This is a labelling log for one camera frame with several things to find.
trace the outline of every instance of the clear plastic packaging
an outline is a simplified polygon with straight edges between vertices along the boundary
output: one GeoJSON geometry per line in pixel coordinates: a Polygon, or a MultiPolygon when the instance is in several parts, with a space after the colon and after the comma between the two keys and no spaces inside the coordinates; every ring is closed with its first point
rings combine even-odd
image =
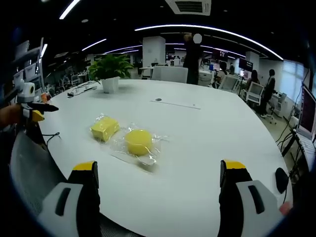
{"type": "Polygon", "coordinates": [[[141,167],[153,166],[158,162],[161,142],[168,141],[168,136],[159,136],[146,128],[139,128],[133,123],[126,128],[122,127],[119,134],[118,138],[111,141],[111,155],[141,167]]]}
{"type": "Polygon", "coordinates": [[[106,143],[120,129],[119,122],[115,119],[101,114],[90,127],[94,139],[101,143],[106,143]]]}

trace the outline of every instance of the shelf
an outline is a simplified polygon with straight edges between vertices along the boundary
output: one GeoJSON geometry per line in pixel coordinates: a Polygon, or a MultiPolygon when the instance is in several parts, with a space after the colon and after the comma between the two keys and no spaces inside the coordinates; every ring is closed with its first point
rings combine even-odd
{"type": "Polygon", "coordinates": [[[25,79],[25,82],[31,82],[31,81],[35,80],[36,78],[39,78],[40,76],[41,76],[41,74],[39,73],[39,74],[31,77],[30,79],[25,79]]]}
{"type": "Polygon", "coordinates": [[[12,64],[19,64],[22,62],[27,62],[28,60],[38,56],[39,54],[40,54],[40,47],[33,48],[30,51],[27,51],[26,53],[24,53],[18,59],[15,59],[14,61],[12,61],[12,64]]]}

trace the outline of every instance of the computer monitor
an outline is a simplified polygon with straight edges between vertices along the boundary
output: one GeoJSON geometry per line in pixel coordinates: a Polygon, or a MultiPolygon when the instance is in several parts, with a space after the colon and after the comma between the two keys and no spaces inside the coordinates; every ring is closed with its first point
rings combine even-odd
{"type": "Polygon", "coordinates": [[[299,130],[312,138],[316,121],[316,99],[308,88],[303,85],[302,106],[299,120],[299,130]]]}

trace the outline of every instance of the plastic bag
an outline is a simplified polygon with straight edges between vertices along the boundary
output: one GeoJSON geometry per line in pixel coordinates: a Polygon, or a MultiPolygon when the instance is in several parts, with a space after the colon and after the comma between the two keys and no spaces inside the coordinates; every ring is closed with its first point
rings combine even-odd
{"type": "Polygon", "coordinates": [[[121,128],[120,137],[111,141],[111,155],[121,159],[127,163],[143,166],[153,166],[161,153],[161,142],[168,141],[168,136],[159,136],[148,131],[151,134],[151,147],[145,147],[147,153],[145,155],[135,155],[131,151],[131,143],[127,141],[126,136],[132,131],[144,131],[143,128],[137,127],[131,123],[127,128],[121,128]]]}
{"type": "Polygon", "coordinates": [[[97,117],[94,124],[90,127],[94,139],[101,143],[108,142],[119,129],[119,122],[104,114],[97,117]]]}

